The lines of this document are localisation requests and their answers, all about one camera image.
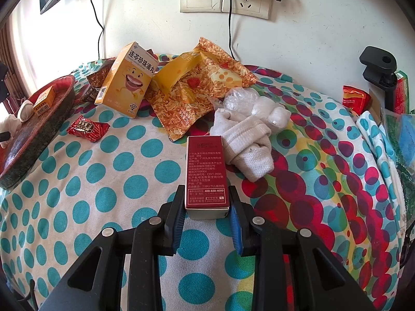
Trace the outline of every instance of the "polka dot tablecloth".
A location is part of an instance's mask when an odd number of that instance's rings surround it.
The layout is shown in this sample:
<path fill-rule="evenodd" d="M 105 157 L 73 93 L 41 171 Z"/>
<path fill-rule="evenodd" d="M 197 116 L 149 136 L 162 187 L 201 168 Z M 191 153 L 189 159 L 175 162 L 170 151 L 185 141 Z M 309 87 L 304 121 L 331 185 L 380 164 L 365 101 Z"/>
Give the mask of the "polka dot tablecloth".
<path fill-rule="evenodd" d="M 172 58 L 160 55 L 159 69 Z M 1 193 L 3 270 L 22 294 L 34 279 L 39 303 L 103 228 L 134 228 L 173 199 L 185 180 L 186 136 L 205 135 L 212 126 L 210 113 L 173 143 L 146 101 L 135 119 L 80 104 L 86 76 L 101 64 L 73 72 L 77 96 L 69 119 L 26 177 Z M 291 121 L 270 137 L 273 172 L 251 183 L 227 166 L 229 183 L 258 215 L 319 235 L 376 307 L 388 310 L 398 280 L 404 211 L 391 185 L 393 163 L 382 162 L 393 152 L 370 117 L 360 123 L 373 132 L 362 135 L 364 129 L 334 99 L 276 71 L 249 68 L 259 80 L 254 88 L 289 109 Z M 97 143 L 68 135 L 79 114 L 111 128 Z M 122 279 L 124 311 L 129 261 Z M 165 310 L 251 308 L 254 258 L 236 254 L 227 218 L 187 218 L 178 254 L 159 257 L 159 267 Z"/>

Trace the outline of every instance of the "cartoon mouth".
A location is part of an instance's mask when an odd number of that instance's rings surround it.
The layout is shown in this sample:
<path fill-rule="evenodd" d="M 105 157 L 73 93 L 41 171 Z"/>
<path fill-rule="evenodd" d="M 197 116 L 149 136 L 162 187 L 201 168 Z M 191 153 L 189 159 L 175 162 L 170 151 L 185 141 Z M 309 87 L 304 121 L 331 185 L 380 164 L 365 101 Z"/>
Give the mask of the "cartoon mouth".
<path fill-rule="evenodd" d="M 127 90 L 134 92 L 142 86 L 143 83 L 137 78 L 134 78 L 132 75 L 128 74 L 125 76 L 125 87 L 127 88 Z"/>

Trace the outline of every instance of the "wooden tray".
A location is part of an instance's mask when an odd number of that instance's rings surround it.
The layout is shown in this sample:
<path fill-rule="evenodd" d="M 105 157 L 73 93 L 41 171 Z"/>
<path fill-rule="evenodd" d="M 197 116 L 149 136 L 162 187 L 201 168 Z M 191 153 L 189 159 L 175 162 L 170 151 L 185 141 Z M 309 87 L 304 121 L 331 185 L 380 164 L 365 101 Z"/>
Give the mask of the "wooden tray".
<path fill-rule="evenodd" d="M 27 122 L 22 123 L 17 136 L 7 148 L 0 148 L 0 187 L 7 189 L 15 185 L 52 141 L 72 109 L 75 99 L 74 84 L 74 76 L 64 76 L 31 95 L 29 100 L 34 104 L 39 95 L 50 86 L 53 86 L 56 92 L 52 108 L 40 117 L 33 114 Z"/>

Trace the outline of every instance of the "brown curtain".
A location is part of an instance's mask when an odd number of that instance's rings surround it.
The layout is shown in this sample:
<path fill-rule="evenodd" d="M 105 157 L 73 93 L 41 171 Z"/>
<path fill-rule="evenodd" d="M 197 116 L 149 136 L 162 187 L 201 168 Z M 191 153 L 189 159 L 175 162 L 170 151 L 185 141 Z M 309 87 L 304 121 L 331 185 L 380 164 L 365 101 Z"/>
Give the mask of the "brown curtain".
<path fill-rule="evenodd" d="M 10 92 L 10 96 L 3 104 L 11 114 L 16 113 L 20 105 L 28 98 L 28 95 L 20 84 L 17 69 L 15 69 L 13 51 L 10 46 L 8 34 L 8 22 L 0 29 L 0 61 L 7 65 L 9 72 L 6 74 L 5 83 Z"/>

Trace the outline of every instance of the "silver bolt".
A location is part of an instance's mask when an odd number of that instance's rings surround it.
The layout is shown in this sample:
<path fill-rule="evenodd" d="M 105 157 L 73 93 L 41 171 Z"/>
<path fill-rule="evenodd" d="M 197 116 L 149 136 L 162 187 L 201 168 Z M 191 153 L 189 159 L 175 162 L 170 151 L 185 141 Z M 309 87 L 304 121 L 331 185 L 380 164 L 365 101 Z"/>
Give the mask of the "silver bolt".
<path fill-rule="evenodd" d="M 262 218 L 262 217 L 260 217 L 260 216 L 256 216 L 256 217 L 254 217 L 254 218 L 252 219 L 252 222 L 253 222 L 254 224 L 261 225 L 261 224 L 264 224 L 264 223 L 265 223 L 265 220 L 264 220 L 264 218 Z"/>
<path fill-rule="evenodd" d="M 300 235 L 302 237 L 310 237 L 311 236 L 311 230 L 307 228 L 303 228 L 300 230 Z"/>
<path fill-rule="evenodd" d="M 114 230 L 112 228 L 105 228 L 102 231 L 102 235 L 105 237 L 111 236 L 114 233 Z"/>
<path fill-rule="evenodd" d="M 152 225 L 157 225 L 157 224 L 160 224 L 161 223 L 161 218 L 159 218 L 158 216 L 153 216 L 151 219 L 150 219 L 150 224 L 152 224 Z"/>

